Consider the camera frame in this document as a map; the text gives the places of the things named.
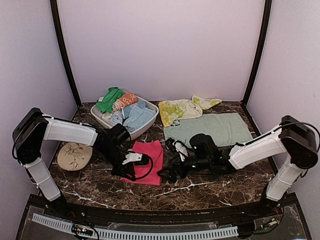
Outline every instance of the white grille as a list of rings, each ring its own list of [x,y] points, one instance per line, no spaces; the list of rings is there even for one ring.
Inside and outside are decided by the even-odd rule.
[[[33,214],[33,222],[56,229],[61,232],[72,234],[72,223],[70,221],[53,219],[40,214]],[[238,236],[236,226],[214,230],[193,231],[193,232],[170,232],[170,233],[143,233],[130,231],[115,231],[95,227],[101,240],[214,240]]]

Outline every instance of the black frame edge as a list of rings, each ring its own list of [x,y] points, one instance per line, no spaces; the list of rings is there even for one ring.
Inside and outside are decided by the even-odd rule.
[[[74,101],[75,101],[76,105],[78,107],[80,107],[82,103],[81,103],[81,99],[79,96],[79,92],[78,92],[78,89],[76,86],[74,76],[72,74],[72,70],[71,70],[71,66],[70,66],[70,62],[69,62],[69,58],[68,58],[68,54],[67,54],[67,48],[65,45],[64,35],[63,35],[60,17],[59,17],[59,9],[58,9],[57,0],[50,0],[50,5],[51,5],[51,12],[52,12],[52,18],[53,18],[53,23],[54,23],[56,39],[58,41],[65,73],[68,78],[68,82],[69,82],[69,85],[70,85],[70,88],[72,91]]]
[[[299,217],[302,222],[302,227],[304,229],[305,235],[308,240],[311,240],[311,234],[309,231],[308,224],[306,222],[305,216],[302,212],[299,200],[297,198],[297,195],[295,192],[285,194],[284,195],[284,205],[289,206],[292,204],[295,204],[298,210]],[[58,216],[56,213],[54,213],[52,210],[49,208],[46,208],[47,200],[44,199],[41,196],[36,196],[34,194],[31,194],[28,202],[26,204],[26,207],[24,209],[19,229],[16,235],[16,240],[20,239],[20,236],[22,234],[22,229],[24,226],[24,222],[27,217],[27,213],[29,210],[30,206],[38,207],[44,209],[44,214],[47,214],[49,216],[54,216],[54,217],[61,217]],[[225,224],[231,224],[233,226],[239,226],[243,224],[247,224],[252,222],[256,217],[254,216],[239,216],[238,213],[242,212],[243,210],[247,208],[254,207],[257,203],[252,202],[252,203],[246,203],[242,205],[237,205],[237,206],[231,206],[231,207],[218,207],[218,208],[210,208],[206,209],[207,214],[203,215],[202,214],[193,214],[195,218],[190,222],[190,223],[205,223],[208,221],[218,221],[221,222],[223,225]],[[75,203],[70,203],[70,206],[78,213],[85,213],[84,217],[81,217],[81,221],[86,222],[88,224],[94,224],[94,225],[99,225],[99,226],[107,226],[108,223],[121,223],[121,222],[126,222],[129,223],[131,220],[137,219],[137,220],[142,220],[143,224],[151,224],[151,225],[161,225],[161,224],[168,224],[174,219],[179,219],[178,224],[186,224],[188,222],[185,222],[186,219],[189,219],[190,214],[192,213],[200,213],[202,212],[201,209],[198,210],[188,210],[186,211],[184,216],[177,215],[180,211],[134,211],[134,210],[120,210],[120,209],[110,209],[110,208],[101,208],[101,207],[93,207],[93,206],[83,206]],[[146,216],[141,216],[143,213],[152,213],[151,218],[146,217]],[[159,222],[153,222],[153,220],[161,220],[163,219],[166,223],[159,223]]]
[[[261,56],[262,56],[265,41],[266,41],[269,18],[270,18],[270,13],[271,13],[271,5],[272,5],[272,0],[265,0],[259,40],[258,40],[258,44],[256,47],[256,52],[255,52],[255,56],[254,56],[254,60],[253,60],[253,65],[252,65],[250,77],[249,77],[248,84],[246,86],[245,93],[244,93],[243,100],[242,100],[242,103],[244,105],[248,104],[252,89],[255,84],[257,72],[258,72],[259,65],[260,65]]]

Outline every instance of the round plate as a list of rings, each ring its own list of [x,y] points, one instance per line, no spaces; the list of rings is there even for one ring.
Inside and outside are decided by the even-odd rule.
[[[93,149],[91,146],[68,142],[59,151],[57,163],[64,170],[78,171],[88,164],[92,153]]]

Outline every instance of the white plastic basket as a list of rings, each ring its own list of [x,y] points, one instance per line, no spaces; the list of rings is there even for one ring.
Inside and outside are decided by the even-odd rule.
[[[152,104],[151,102],[136,96],[138,98],[138,102],[144,101],[145,105],[148,109],[154,110],[155,111],[155,115],[150,119],[150,121],[148,121],[145,125],[139,127],[137,130],[130,132],[130,136],[131,136],[131,140],[136,139],[137,137],[139,137],[140,135],[142,135],[145,131],[147,131],[152,124],[155,123],[157,115],[159,114],[159,108]],[[100,111],[100,109],[94,105],[91,110],[90,110],[91,114],[95,117],[95,119],[105,128],[110,129],[112,128],[114,125],[116,125],[115,123],[111,122],[110,120],[104,120],[102,118],[102,112]]]

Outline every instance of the folded towel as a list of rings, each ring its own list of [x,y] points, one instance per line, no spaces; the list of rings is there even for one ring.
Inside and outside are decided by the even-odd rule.
[[[189,140],[196,134],[210,135],[218,147],[245,143],[252,135],[238,113],[204,114],[195,119],[176,120],[163,129],[164,137],[183,142],[191,148]]]
[[[115,103],[112,105],[112,110],[119,111],[126,106],[136,103],[137,101],[138,101],[138,98],[134,93],[127,92],[122,97],[120,97],[115,101]]]
[[[159,102],[162,123],[170,126],[176,119],[194,119],[202,116],[202,109],[191,100],[175,100]]]
[[[112,112],[112,105],[116,102],[116,100],[124,94],[124,91],[117,87],[110,87],[108,89],[108,93],[103,96],[102,101],[98,101],[96,106],[100,111],[104,114],[105,112]]]
[[[136,181],[131,181],[122,177],[122,180],[131,184],[144,184],[160,186],[161,177],[158,176],[157,172],[160,171],[164,164],[164,149],[159,141],[141,143],[136,141],[133,145],[132,151],[140,154],[147,154],[153,161],[153,168],[148,176],[138,179]],[[151,163],[148,165],[134,165],[135,176],[142,177],[145,175],[151,167]]]
[[[208,110],[212,108],[214,105],[217,105],[222,102],[220,99],[204,99],[202,97],[193,95],[192,102],[200,106],[202,110]]]
[[[155,114],[154,110],[147,107],[141,109],[137,105],[134,105],[130,111],[129,118],[124,121],[123,126],[132,133],[152,119]]]
[[[131,104],[131,105],[129,105],[129,106],[126,106],[126,107],[122,108],[122,115],[123,115],[124,119],[127,119],[127,118],[129,117],[129,114],[130,114],[130,112],[131,112],[131,109],[132,109],[135,105],[137,105],[137,106],[138,106],[139,108],[141,108],[141,109],[146,108],[146,102],[144,102],[144,101],[138,101],[138,102],[135,103],[135,104]]]
[[[110,122],[114,123],[114,124],[121,124],[124,120],[124,117],[122,116],[122,112],[121,111],[115,111],[111,118],[110,118]]]

